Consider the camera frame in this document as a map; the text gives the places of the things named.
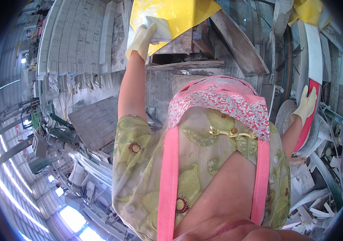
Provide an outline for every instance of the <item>gloved hand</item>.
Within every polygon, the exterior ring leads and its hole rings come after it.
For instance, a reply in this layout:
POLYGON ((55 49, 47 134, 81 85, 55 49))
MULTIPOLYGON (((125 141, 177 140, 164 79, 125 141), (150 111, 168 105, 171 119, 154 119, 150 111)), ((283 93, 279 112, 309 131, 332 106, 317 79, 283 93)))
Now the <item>gloved hand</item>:
POLYGON ((295 114, 300 116, 302 118, 303 126, 305 124, 305 120, 307 119, 307 117, 309 117, 314 112, 315 103, 317 99, 315 87, 312 88, 312 91, 308 95, 308 97, 307 97, 307 93, 308 93, 308 85, 304 86, 302 97, 300 98, 299 107, 291 115, 292 121, 294 121, 296 118, 295 114))
POLYGON ((126 51, 127 60, 130 59, 131 52, 133 50, 136 50, 138 51, 142 59, 146 61, 147 54, 149 51, 150 41, 153 38, 155 30, 157 30, 156 23, 150 24, 150 26, 147 29, 145 28, 145 25, 141 25, 137 28, 137 31, 135 32, 134 40, 132 41, 131 45, 126 51))

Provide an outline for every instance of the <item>green floral blouse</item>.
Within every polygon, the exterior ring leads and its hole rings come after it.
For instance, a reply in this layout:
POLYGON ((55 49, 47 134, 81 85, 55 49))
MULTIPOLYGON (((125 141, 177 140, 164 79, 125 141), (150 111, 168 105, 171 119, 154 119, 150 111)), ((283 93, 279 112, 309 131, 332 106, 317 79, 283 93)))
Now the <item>green floral blouse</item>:
MULTIPOLYGON (((188 109, 179 123, 179 179, 175 227, 236 150, 256 165, 257 139, 211 135, 210 126, 251 132, 241 121, 217 110, 188 109)), ((127 115, 119 119, 114 149, 112 205, 142 240, 157 239, 159 181, 166 129, 152 134, 147 122, 127 115)), ((281 228, 290 209, 289 162, 280 135, 270 123, 270 176, 262 225, 281 228)))

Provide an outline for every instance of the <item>metal rail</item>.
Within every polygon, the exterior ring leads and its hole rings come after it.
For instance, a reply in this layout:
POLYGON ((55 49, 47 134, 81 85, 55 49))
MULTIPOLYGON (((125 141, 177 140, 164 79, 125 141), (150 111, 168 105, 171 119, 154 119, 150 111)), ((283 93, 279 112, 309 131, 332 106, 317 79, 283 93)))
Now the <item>metal rail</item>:
POLYGON ((80 152, 68 154, 73 160, 77 161, 82 167, 99 181, 112 188, 112 171, 95 164, 80 152))

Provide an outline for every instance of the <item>yellow plastic sheet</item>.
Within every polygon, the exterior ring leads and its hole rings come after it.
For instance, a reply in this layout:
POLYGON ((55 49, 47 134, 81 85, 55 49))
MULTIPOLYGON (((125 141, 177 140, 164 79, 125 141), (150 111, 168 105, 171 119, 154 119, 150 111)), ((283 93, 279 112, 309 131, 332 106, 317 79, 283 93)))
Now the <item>yellow plastic sheet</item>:
MULTIPOLYGON (((134 31, 142 25, 144 16, 164 18, 168 21, 173 39, 196 26, 221 9, 213 0, 135 0, 130 25, 134 31)), ((166 42, 150 45, 148 55, 154 54, 166 42)))
POLYGON ((291 27, 300 18, 303 22, 318 25, 323 3, 320 0, 295 0, 288 25, 291 27))

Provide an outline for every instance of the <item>pink lace trim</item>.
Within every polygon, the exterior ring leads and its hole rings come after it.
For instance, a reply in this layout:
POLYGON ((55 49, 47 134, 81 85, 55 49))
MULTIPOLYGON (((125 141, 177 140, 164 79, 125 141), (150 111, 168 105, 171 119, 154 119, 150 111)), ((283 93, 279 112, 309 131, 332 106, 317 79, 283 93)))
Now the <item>pink lace trim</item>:
POLYGON ((170 101, 168 129, 176 126, 184 112, 193 106, 217 109, 245 123, 258 138, 269 140, 265 99, 257 96, 256 91, 246 81, 212 76, 187 85, 170 101))

